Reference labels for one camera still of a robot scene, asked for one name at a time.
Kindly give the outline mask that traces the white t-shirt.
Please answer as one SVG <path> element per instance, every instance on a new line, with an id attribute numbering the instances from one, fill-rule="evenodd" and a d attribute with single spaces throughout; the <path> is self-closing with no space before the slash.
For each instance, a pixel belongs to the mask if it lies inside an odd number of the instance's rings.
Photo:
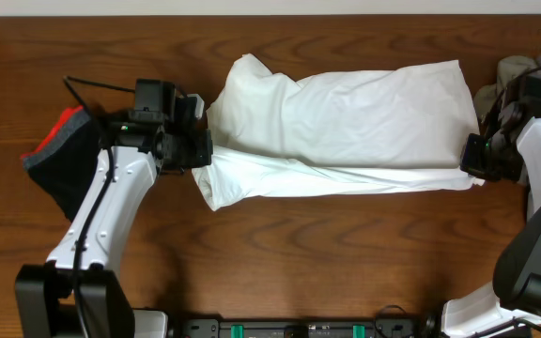
<path id="1" fill-rule="evenodd" d="M 456 61 L 295 81 L 246 54 L 207 118 L 212 161 L 193 177 L 212 209 L 256 196 L 464 191 L 476 184 L 459 166 L 478 122 Z"/>

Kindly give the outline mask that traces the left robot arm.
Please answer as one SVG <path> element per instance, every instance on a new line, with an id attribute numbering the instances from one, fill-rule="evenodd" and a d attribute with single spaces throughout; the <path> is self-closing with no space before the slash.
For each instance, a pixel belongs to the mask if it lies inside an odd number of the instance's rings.
<path id="1" fill-rule="evenodd" d="M 94 115 L 65 110 L 23 157 L 70 228 L 40 265 L 21 267 L 16 303 L 26 337 L 168 337 L 168 315 L 131 306 L 117 277 L 138 208 L 158 177 L 207 166 L 195 95 L 140 94 L 133 108 Z"/>

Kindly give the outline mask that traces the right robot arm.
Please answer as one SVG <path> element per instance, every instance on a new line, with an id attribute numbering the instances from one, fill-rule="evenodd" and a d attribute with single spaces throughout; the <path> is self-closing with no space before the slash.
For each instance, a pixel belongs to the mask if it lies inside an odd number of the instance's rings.
<path id="1" fill-rule="evenodd" d="M 501 118 L 486 136 L 472 134 L 461 159 L 475 177 L 497 180 L 527 177 L 527 222 L 499 257 L 493 278 L 470 295 L 445 303 L 441 333 L 448 337 L 494 337 L 522 325 L 541 326 L 541 100 L 506 107 L 519 119 Z"/>

